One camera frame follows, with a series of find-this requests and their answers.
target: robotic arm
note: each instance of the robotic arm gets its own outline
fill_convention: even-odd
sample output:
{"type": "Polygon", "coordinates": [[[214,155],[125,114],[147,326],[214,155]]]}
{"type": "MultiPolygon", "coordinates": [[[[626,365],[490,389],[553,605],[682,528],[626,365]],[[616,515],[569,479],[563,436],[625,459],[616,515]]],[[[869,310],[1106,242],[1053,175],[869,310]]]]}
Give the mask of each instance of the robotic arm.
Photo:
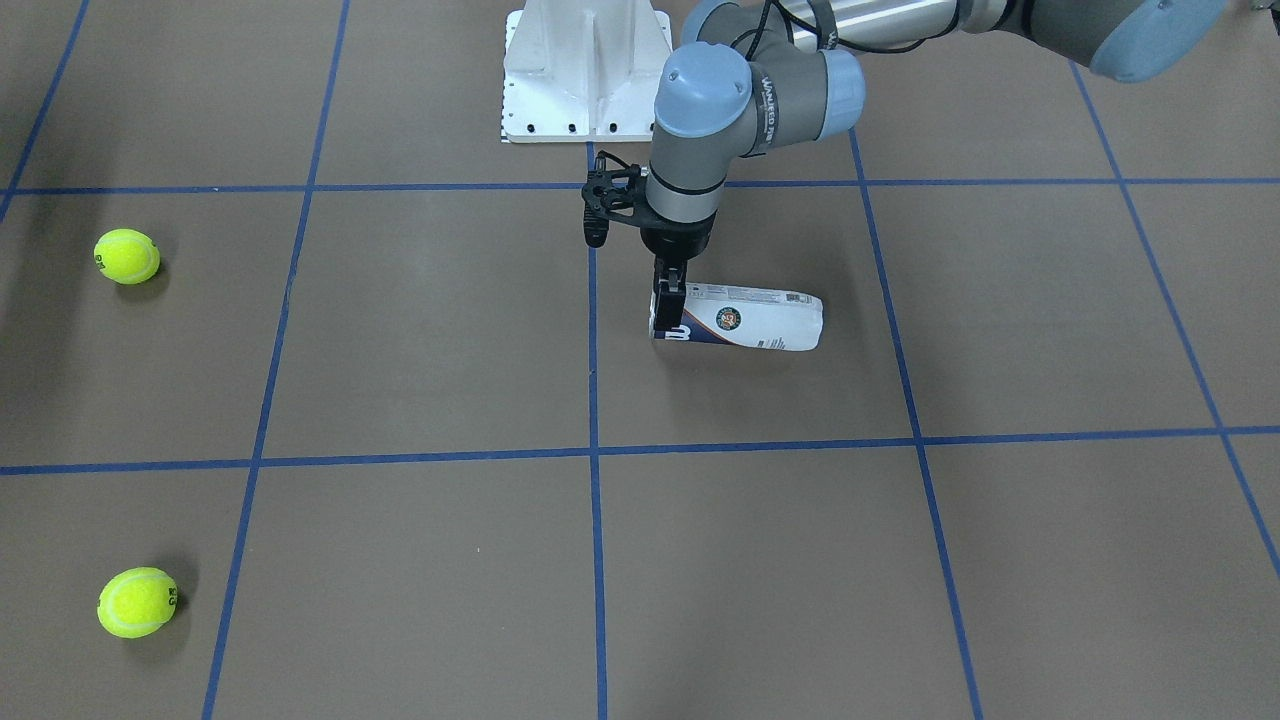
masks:
{"type": "Polygon", "coordinates": [[[1208,32],[1226,0],[703,0],[667,60],[649,167],[596,156],[586,243],[637,227],[654,255],[654,327],[680,324],[689,260],[710,238],[733,158],[846,132],[865,82],[851,53],[905,53],[964,29],[1021,35],[1120,82],[1148,79],[1208,32]],[[609,169],[613,160],[620,167],[609,169]]]}

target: round logo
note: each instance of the round logo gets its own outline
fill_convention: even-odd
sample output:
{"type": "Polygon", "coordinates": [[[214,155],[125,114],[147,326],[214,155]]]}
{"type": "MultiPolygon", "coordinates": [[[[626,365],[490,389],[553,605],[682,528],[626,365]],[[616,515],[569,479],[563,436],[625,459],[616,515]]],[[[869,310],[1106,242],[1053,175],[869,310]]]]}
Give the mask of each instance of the round logo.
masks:
{"type": "Polygon", "coordinates": [[[716,313],[716,324],[722,331],[735,331],[742,324],[742,314],[733,307],[721,307],[721,311],[716,313]]]}

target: light blue joint cap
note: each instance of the light blue joint cap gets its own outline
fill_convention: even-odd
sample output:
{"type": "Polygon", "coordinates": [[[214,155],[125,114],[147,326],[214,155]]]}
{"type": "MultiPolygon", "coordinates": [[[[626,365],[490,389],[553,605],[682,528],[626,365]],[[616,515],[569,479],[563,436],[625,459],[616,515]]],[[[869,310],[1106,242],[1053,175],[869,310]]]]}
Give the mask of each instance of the light blue joint cap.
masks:
{"type": "Polygon", "coordinates": [[[827,118],[818,140],[854,127],[867,102],[867,78],[858,58],[844,50],[823,50],[822,55],[827,60],[827,118]]]}
{"type": "Polygon", "coordinates": [[[701,3],[695,5],[689,12],[689,17],[685,18],[684,27],[680,28],[680,44],[692,45],[698,42],[698,33],[703,32],[707,18],[712,17],[712,13],[721,5],[737,5],[737,0],[701,0],[701,3]]]}
{"type": "Polygon", "coordinates": [[[1226,0],[1147,0],[1102,41],[1089,69],[1120,82],[1151,79],[1189,53],[1224,8],[1226,0]]]}
{"type": "Polygon", "coordinates": [[[653,102],[676,137],[707,137],[733,124],[751,100],[751,67],[728,45],[694,42],[667,58],[653,102]]]}

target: green ball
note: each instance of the green ball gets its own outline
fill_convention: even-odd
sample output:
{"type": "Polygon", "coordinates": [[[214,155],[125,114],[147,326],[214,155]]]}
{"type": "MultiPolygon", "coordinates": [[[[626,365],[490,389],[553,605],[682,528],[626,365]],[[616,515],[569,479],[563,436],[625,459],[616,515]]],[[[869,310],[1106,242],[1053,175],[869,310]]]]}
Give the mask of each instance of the green ball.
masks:
{"type": "Polygon", "coordinates": [[[97,596],[97,620],[118,638],[160,629],[178,607],[178,584],[164,570],[134,568],[111,578],[97,596]]]}
{"type": "Polygon", "coordinates": [[[93,261],[102,274],[120,284],[138,284],[160,269],[160,250],[151,238],[129,228],[114,229],[97,238],[93,261]]]}

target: white bracket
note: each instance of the white bracket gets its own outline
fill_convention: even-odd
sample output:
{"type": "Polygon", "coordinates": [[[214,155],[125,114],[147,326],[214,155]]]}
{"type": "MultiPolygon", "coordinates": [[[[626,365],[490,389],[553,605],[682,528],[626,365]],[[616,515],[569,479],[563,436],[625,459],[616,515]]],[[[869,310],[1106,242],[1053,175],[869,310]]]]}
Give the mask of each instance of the white bracket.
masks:
{"type": "Polygon", "coordinates": [[[504,142],[648,142],[671,55],[649,0],[527,0],[507,17],[504,142]]]}

